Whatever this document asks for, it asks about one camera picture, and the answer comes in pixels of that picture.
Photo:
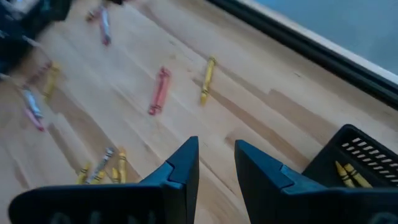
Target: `black plastic basket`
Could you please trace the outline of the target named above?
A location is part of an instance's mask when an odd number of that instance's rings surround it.
[[[373,187],[398,187],[398,155],[353,125],[344,125],[303,175],[326,187],[344,187],[335,161],[350,163]]]

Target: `wooden floor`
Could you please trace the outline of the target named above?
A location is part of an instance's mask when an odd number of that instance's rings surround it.
[[[108,146],[126,148],[128,181],[138,182],[198,135],[196,223],[249,223],[236,177],[236,139],[299,172],[346,123],[397,152],[396,111],[204,0],[113,5],[109,47],[100,42],[98,24],[84,20],[96,4],[76,1],[67,21],[38,40],[62,66],[51,102],[39,101],[45,133],[24,116],[12,86],[0,83],[1,223],[8,222],[15,195],[74,184],[78,170],[98,162]],[[210,55],[218,64],[201,107]],[[32,73],[32,58],[15,73]],[[163,113],[153,117],[147,109],[161,66],[172,71],[172,81]],[[44,81],[33,88],[38,99]]]

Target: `yellow crayon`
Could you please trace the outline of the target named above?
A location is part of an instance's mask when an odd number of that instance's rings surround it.
[[[86,164],[86,166],[80,170],[79,175],[77,177],[76,184],[84,184],[84,182],[87,178],[87,172],[90,169],[90,167],[91,167],[91,163],[88,162]]]
[[[340,175],[341,179],[343,180],[345,186],[355,188],[353,180],[348,176],[346,170],[340,165],[339,162],[335,161],[337,173]]]
[[[53,63],[53,65],[51,67],[51,71],[49,73],[49,76],[47,77],[47,82],[43,89],[44,101],[46,103],[49,102],[51,95],[54,92],[55,82],[57,82],[59,73],[60,73],[59,65],[56,63]]]
[[[372,185],[358,172],[354,169],[351,164],[347,164],[344,166],[351,176],[360,184],[362,187],[372,188]]]
[[[119,147],[119,173],[120,173],[120,183],[126,183],[126,150],[124,147]]]
[[[207,95],[209,94],[209,85],[211,82],[211,77],[213,76],[213,69],[214,69],[215,64],[216,64],[216,59],[214,57],[210,57],[209,61],[207,63],[205,82],[203,83],[203,86],[201,89],[200,103],[202,106],[205,105],[206,100],[207,100]]]
[[[91,182],[91,184],[100,184],[102,179],[105,177],[105,171],[101,170],[98,172],[98,175],[94,177],[94,180]]]
[[[112,168],[112,182],[114,184],[119,183],[119,172],[115,167]]]

